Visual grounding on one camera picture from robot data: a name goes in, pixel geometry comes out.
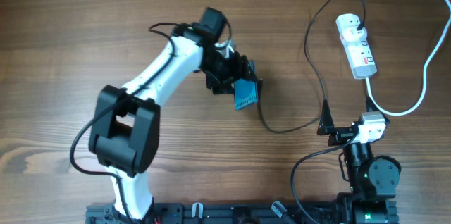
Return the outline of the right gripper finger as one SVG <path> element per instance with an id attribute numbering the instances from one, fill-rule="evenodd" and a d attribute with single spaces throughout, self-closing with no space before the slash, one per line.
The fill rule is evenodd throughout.
<path id="1" fill-rule="evenodd" d="M 384 113 L 382 113 L 379 108 L 376 107 L 375 103 L 372 101 L 371 97 L 369 97 L 369 96 L 366 96 L 366 111 L 367 112 L 379 112 L 384 117 L 385 124 L 390 123 L 390 120 L 388 119 L 388 117 Z"/>
<path id="2" fill-rule="evenodd" d="M 317 128 L 318 135 L 330 135 L 335 132 L 333 118 L 328 105 L 328 100 L 324 99 L 322 103 L 321 116 L 319 119 L 319 126 Z"/>

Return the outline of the Galaxy smartphone teal screen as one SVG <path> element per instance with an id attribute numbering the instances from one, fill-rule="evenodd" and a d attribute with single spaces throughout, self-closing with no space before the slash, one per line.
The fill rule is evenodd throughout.
<path id="1" fill-rule="evenodd" d="M 239 79 L 234 83 L 234 104 L 236 111 L 240 111 L 258 102 L 258 80 L 258 78 L 255 81 Z"/>

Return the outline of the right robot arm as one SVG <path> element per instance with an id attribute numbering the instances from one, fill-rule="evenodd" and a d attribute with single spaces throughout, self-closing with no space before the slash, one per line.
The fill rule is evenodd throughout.
<path id="1" fill-rule="evenodd" d="M 348 127 L 336 127 L 327 100 L 323 100 L 318 135 L 328 136 L 330 147 L 339 147 L 342 177 L 350 184 L 350 193 L 337 198 L 341 223 L 399 223 L 393 199 L 402 166 L 392 157 L 374 156 L 371 145 L 382 139 L 390 123 L 370 98 L 366 111 Z"/>

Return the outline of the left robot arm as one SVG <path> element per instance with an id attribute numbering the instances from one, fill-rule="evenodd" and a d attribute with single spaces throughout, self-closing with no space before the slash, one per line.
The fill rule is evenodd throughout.
<path id="1" fill-rule="evenodd" d="M 146 172 L 159 147 L 161 110 L 187 76 L 205 74 L 215 95 L 236 95 L 241 82 L 257 83 L 251 62 L 233 41 L 219 41 L 230 28 L 222 12 L 208 7 L 198 22 L 173 24 L 161 53 L 136 78 L 100 91 L 88 147 L 114 182 L 115 221 L 152 221 L 154 198 Z"/>

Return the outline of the white power strip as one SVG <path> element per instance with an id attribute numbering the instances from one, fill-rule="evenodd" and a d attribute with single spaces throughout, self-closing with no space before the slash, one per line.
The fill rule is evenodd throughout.
<path id="1" fill-rule="evenodd" d="M 357 15 L 346 13 L 339 15 L 335 21 L 339 36 L 342 29 L 346 27 L 359 27 L 361 21 Z M 371 77 L 377 72 L 377 67 L 373 58 L 373 54 L 369 48 L 367 38 L 358 45 L 344 46 L 347 60 L 352 71 L 352 75 L 356 80 L 364 80 Z"/>

